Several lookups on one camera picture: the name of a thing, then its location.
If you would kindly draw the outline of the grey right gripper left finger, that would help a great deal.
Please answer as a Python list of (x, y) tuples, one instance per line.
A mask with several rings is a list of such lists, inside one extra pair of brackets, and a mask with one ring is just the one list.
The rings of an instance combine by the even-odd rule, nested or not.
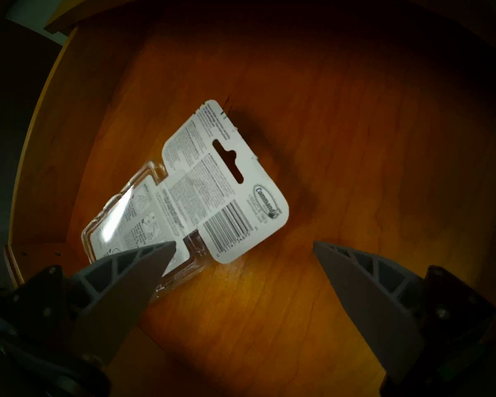
[(70, 277), (60, 265), (50, 265), (0, 301), (0, 318), (31, 345), (107, 365), (175, 252), (174, 241), (118, 252)]

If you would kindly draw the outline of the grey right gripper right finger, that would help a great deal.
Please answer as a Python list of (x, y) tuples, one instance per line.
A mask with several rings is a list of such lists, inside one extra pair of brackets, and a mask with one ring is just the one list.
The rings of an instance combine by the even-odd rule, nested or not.
[(348, 317), (386, 372), (383, 386), (450, 386), (483, 354), (496, 307), (447, 269), (425, 277), (388, 258), (314, 241)]

